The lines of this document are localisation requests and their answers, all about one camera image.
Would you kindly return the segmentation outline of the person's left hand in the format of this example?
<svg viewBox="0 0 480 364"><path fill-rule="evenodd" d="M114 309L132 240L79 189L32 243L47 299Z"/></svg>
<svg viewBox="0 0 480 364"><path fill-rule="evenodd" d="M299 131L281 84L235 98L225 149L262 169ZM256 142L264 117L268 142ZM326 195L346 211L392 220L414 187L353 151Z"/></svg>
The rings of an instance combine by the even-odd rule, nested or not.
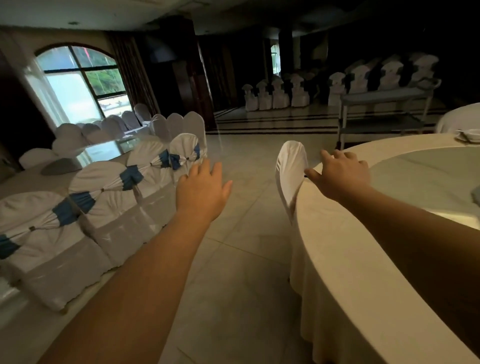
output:
<svg viewBox="0 0 480 364"><path fill-rule="evenodd" d="M211 164L210 179L199 178L200 164L191 167L186 186L176 189L176 209L184 219L210 224L225 209L227 203L221 203L219 197L221 187L228 181L223 180L222 162Z"/></svg>

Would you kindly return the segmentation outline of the brown curtain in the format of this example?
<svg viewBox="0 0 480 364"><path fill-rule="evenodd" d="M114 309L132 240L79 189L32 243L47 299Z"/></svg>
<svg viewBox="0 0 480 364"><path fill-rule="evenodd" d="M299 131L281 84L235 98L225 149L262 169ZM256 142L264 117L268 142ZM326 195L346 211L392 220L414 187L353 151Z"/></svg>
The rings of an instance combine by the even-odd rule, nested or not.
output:
<svg viewBox="0 0 480 364"><path fill-rule="evenodd" d="M105 36L113 51L130 105L135 107L144 104L151 115L159 113L158 102L133 33L106 31Z"/></svg>

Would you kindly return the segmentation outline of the person's right forearm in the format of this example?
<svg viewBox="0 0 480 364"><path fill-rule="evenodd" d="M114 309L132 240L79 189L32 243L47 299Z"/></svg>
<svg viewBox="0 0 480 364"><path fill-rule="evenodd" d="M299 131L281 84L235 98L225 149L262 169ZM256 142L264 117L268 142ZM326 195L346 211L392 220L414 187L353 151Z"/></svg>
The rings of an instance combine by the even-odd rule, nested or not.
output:
<svg viewBox="0 0 480 364"><path fill-rule="evenodd" d="M367 186L338 198L439 318L480 359L480 230Z"/></svg>

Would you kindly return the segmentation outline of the cream round table cloth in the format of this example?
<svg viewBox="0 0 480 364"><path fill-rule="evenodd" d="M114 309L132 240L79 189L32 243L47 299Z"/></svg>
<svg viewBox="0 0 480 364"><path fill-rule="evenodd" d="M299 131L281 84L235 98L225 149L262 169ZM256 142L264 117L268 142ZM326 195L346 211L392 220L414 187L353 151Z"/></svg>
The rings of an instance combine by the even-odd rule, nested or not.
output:
<svg viewBox="0 0 480 364"><path fill-rule="evenodd" d="M480 147L452 134L363 143L369 167L425 149ZM310 181L293 220L290 284L302 298L300 333L316 364L480 364L412 288L368 230Z"/></svg>

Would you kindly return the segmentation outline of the round glass turntable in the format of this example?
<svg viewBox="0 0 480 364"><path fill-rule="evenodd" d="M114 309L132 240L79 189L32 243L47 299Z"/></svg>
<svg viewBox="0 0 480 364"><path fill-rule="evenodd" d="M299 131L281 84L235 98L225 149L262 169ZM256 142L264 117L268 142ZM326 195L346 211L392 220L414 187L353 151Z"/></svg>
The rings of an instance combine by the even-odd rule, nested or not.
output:
<svg viewBox="0 0 480 364"><path fill-rule="evenodd" d="M417 150L370 167L382 193L480 230L480 146Z"/></svg>

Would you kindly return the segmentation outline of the beige cloth covered table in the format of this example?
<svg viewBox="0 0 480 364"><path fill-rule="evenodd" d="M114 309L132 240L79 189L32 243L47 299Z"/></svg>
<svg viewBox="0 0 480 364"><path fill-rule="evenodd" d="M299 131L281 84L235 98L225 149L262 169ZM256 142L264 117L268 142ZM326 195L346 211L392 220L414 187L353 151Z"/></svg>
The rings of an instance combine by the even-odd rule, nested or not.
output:
<svg viewBox="0 0 480 364"><path fill-rule="evenodd" d="M111 161L98 161L73 173L42 176L41 169L49 162L27 169L0 183L0 199L12 195L50 191L61 196L89 193L93 199L102 192L128 191L134 186L127 171L129 153Z"/></svg>

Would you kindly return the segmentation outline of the glass table turntable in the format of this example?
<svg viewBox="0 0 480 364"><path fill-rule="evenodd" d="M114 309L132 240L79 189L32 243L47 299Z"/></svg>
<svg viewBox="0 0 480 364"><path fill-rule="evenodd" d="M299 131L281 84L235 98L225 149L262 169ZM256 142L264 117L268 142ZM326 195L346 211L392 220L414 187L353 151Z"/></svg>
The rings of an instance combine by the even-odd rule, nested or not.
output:
<svg viewBox="0 0 480 364"><path fill-rule="evenodd" d="M58 176L77 172L98 161L112 161L130 152L140 142L137 137L91 144L77 149L57 151L59 159L46 164L41 170L42 176Z"/></svg>

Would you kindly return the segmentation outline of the metal serving cart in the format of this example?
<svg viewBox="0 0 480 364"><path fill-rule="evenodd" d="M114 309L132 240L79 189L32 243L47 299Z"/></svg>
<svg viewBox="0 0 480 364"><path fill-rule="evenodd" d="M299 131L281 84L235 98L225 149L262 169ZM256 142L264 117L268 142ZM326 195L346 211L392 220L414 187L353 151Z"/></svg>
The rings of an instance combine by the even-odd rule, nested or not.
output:
<svg viewBox="0 0 480 364"><path fill-rule="evenodd" d="M441 83L436 77L422 77L411 86L340 96L336 147L343 150L347 136L422 134Z"/></svg>

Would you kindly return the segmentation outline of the narrow bright window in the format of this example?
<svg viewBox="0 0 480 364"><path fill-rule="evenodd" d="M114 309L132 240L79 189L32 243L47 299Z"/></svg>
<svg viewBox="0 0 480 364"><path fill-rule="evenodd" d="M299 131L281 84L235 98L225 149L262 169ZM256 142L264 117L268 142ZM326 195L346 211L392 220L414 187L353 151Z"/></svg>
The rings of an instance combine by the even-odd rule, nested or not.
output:
<svg viewBox="0 0 480 364"><path fill-rule="evenodd" d="M281 59L280 59L280 47L278 43L271 45L271 59L272 59L272 72L275 76L281 74Z"/></svg>

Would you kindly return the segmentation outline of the white chair with blue sash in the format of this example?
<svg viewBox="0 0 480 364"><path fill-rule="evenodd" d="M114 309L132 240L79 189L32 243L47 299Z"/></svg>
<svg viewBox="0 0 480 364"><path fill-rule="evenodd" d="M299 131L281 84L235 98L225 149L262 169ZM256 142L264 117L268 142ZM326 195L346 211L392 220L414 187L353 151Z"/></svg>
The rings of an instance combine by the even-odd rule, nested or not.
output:
<svg viewBox="0 0 480 364"><path fill-rule="evenodd" d="M159 140L142 140L130 152L127 172L142 199L174 186L168 148Z"/></svg>
<svg viewBox="0 0 480 364"><path fill-rule="evenodd" d="M68 194L87 234L119 267L155 237L175 213L170 168L94 162L70 181Z"/></svg>
<svg viewBox="0 0 480 364"><path fill-rule="evenodd" d="M0 276L29 298L61 312L111 269L68 198L33 191L0 199Z"/></svg>
<svg viewBox="0 0 480 364"><path fill-rule="evenodd" d="M173 138L168 152L174 185L178 184L180 177L189 174L193 165L199 164L207 156L198 137L190 133L181 133Z"/></svg>

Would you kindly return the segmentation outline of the sheer white curtain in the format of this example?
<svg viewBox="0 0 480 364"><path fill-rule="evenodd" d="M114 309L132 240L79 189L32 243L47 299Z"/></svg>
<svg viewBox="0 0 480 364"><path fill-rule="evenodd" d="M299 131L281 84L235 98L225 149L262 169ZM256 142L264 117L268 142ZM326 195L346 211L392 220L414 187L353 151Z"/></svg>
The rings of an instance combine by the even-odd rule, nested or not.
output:
<svg viewBox="0 0 480 364"><path fill-rule="evenodd" d="M0 51L49 128L55 132L60 125L70 123L35 52L13 31L6 29L0 30Z"/></svg>

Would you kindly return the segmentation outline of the person's right hand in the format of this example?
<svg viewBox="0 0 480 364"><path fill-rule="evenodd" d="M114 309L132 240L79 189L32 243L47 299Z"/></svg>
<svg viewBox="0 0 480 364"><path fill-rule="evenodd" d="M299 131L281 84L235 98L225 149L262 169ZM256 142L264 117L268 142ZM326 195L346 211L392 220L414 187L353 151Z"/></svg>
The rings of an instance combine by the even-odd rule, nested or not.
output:
<svg viewBox="0 0 480 364"><path fill-rule="evenodd" d="M345 159L335 159L333 154L321 150L322 185L316 185L327 198L347 206L359 197L370 193L371 177L369 169L358 168L358 157L352 152L344 152Z"/></svg>

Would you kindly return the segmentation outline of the white covered dining chair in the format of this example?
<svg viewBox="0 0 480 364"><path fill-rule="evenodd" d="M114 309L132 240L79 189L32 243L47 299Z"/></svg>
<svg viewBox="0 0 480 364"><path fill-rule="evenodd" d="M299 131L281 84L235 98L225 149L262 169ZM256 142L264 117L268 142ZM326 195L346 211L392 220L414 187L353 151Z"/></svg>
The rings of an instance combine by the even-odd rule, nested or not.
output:
<svg viewBox="0 0 480 364"><path fill-rule="evenodd" d="M290 223L293 222L297 195L305 179L304 170L307 167L304 145L298 141L286 141L276 160L275 182Z"/></svg>

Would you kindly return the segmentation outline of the arched window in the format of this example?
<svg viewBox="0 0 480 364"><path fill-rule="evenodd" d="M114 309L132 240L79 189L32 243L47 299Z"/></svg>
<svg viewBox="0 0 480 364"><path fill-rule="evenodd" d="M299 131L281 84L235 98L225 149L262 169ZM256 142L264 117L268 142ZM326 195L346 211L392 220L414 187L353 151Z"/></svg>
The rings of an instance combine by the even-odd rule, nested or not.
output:
<svg viewBox="0 0 480 364"><path fill-rule="evenodd" d="M52 45L35 53L66 122L87 124L132 112L116 60L77 44Z"/></svg>

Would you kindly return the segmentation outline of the row of white covered chairs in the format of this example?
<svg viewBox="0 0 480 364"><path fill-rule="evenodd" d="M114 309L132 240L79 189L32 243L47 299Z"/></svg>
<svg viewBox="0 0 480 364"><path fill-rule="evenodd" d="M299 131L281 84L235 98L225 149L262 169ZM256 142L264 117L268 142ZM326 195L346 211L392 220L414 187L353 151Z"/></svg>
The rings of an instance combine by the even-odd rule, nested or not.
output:
<svg viewBox="0 0 480 364"><path fill-rule="evenodd" d="M339 106L350 97L372 96L373 103L389 99L422 98L424 92L440 87L442 80L435 77L439 58L423 52L412 53L407 59L398 54L369 62L360 59L343 71L326 78L327 105ZM272 81L261 80L252 86L243 85L247 112L306 107L321 93L320 70L274 74Z"/></svg>

